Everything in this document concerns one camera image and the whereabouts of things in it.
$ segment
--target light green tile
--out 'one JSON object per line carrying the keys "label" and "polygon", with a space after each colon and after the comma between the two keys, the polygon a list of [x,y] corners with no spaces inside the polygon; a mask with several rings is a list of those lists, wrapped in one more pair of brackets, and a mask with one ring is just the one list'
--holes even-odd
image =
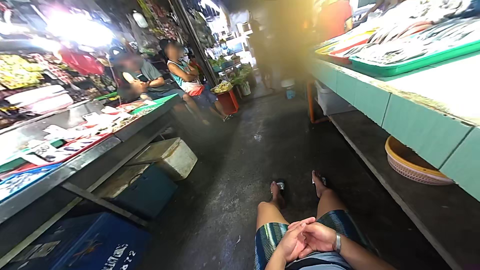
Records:
{"label": "light green tile", "polygon": [[478,127],[473,128],[440,171],[480,201],[480,129]]}
{"label": "light green tile", "polygon": [[356,87],[352,105],[381,126],[390,93],[362,81],[358,81]]}
{"label": "light green tile", "polygon": [[314,62],[312,64],[313,76],[315,76],[315,78],[328,86],[328,88],[332,89],[334,92],[336,92],[337,73],[337,70],[332,69],[321,62]]}
{"label": "light green tile", "polygon": [[470,130],[460,121],[393,94],[382,127],[436,168]]}
{"label": "light green tile", "polygon": [[336,75],[336,93],[352,105],[355,102],[355,93],[357,92],[358,84],[359,80],[345,73],[338,72]]}

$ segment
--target market aisle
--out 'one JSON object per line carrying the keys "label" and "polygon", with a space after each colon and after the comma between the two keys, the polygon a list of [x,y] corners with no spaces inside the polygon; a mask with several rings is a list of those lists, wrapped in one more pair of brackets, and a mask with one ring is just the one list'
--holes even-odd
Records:
{"label": "market aisle", "polygon": [[286,219],[314,215],[312,169],[329,179],[386,260],[400,269],[448,269],[336,128],[309,124],[301,96],[251,100],[208,139],[185,138],[199,161],[151,225],[153,241],[137,269],[253,269],[258,203],[270,198],[272,180],[285,178]]}

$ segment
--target green plastic tray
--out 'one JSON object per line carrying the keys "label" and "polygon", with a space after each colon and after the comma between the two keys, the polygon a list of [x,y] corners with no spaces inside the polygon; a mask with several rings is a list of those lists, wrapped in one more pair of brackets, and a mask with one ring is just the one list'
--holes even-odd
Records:
{"label": "green plastic tray", "polygon": [[96,100],[102,100],[102,99],[106,99],[106,98],[112,98],[114,96],[117,95],[117,92],[113,92],[113,93],[110,93],[110,94],[106,94],[106,95],[103,95],[101,97],[97,97],[95,98]]}
{"label": "green plastic tray", "polygon": [[165,103],[167,100],[173,98],[175,95],[176,95],[176,94],[170,95],[170,96],[168,96],[168,97],[163,97],[163,98],[155,99],[155,100],[153,100],[153,102],[156,103],[155,105],[153,105],[153,104],[152,104],[152,105],[143,105],[143,106],[141,106],[141,107],[138,107],[138,108],[132,110],[132,111],[130,112],[130,114],[137,114],[137,113],[139,113],[139,112],[141,112],[141,111],[143,111],[143,110],[146,110],[146,109],[160,107],[160,106],[162,106],[163,103]]}
{"label": "green plastic tray", "polygon": [[440,51],[434,54],[417,57],[398,64],[379,64],[356,56],[350,57],[353,69],[359,72],[377,75],[380,77],[391,77],[415,69],[426,67],[451,58],[469,54],[480,50],[480,40],[460,45],[455,48]]}
{"label": "green plastic tray", "polygon": [[[59,148],[60,146],[65,144],[65,141],[61,139],[51,140],[50,144],[55,148]],[[22,149],[14,153],[12,156],[7,158],[6,160],[2,161],[2,163],[0,164],[0,173],[13,170],[19,167],[20,165],[27,163],[27,161],[24,160],[22,156],[24,153],[29,151],[30,151],[30,148]]]}

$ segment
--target bare foot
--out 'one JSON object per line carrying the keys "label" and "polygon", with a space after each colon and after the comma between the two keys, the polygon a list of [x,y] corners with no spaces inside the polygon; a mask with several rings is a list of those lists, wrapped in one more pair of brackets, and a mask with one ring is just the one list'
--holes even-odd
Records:
{"label": "bare foot", "polygon": [[280,187],[273,181],[270,184],[270,191],[272,192],[273,199],[272,202],[276,203],[280,208],[285,207],[285,199],[283,198],[282,194],[280,193]]}
{"label": "bare foot", "polygon": [[320,198],[322,195],[322,192],[327,189],[327,187],[324,185],[322,182],[322,177],[320,176],[320,173],[313,170],[312,171],[312,181],[315,183],[315,189],[317,190],[317,197]]}

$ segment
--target striped shorts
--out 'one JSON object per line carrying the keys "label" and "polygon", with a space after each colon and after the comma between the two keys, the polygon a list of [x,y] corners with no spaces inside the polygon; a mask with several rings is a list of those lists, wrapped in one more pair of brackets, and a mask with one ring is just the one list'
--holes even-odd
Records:
{"label": "striped shorts", "polygon": [[[360,245],[367,247],[365,238],[362,236],[347,211],[330,211],[320,217],[317,222],[330,227]],[[276,249],[276,246],[280,243],[280,240],[282,240],[283,235],[287,230],[287,224],[278,222],[267,223],[257,230],[255,235],[255,270],[265,269],[270,257]]]}

